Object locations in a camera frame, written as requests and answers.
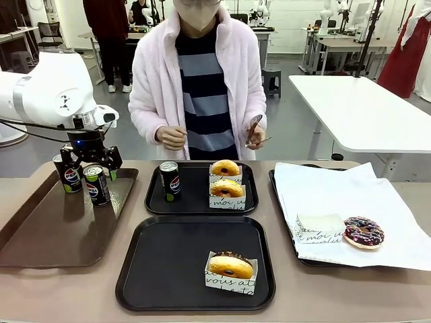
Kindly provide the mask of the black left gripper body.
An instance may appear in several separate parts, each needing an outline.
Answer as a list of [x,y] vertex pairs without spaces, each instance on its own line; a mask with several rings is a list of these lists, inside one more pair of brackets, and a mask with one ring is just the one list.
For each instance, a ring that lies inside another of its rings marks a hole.
[[103,131],[75,131],[68,132],[67,136],[75,156],[82,159],[102,159],[105,156]]

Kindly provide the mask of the person's right hand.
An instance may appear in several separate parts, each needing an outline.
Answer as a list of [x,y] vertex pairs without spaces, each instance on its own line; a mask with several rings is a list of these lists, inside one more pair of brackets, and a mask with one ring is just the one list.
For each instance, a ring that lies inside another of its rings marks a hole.
[[169,151],[179,151],[185,146],[187,132],[182,127],[160,127],[156,131],[156,140]]

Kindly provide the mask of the person's left hand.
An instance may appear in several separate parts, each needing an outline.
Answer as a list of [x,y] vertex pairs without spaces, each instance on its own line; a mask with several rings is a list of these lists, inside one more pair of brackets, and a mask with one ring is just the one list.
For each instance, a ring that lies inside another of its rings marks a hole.
[[245,146],[246,148],[251,150],[258,150],[262,148],[263,142],[265,139],[266,139],[265,131],[262,128],[257,127]]

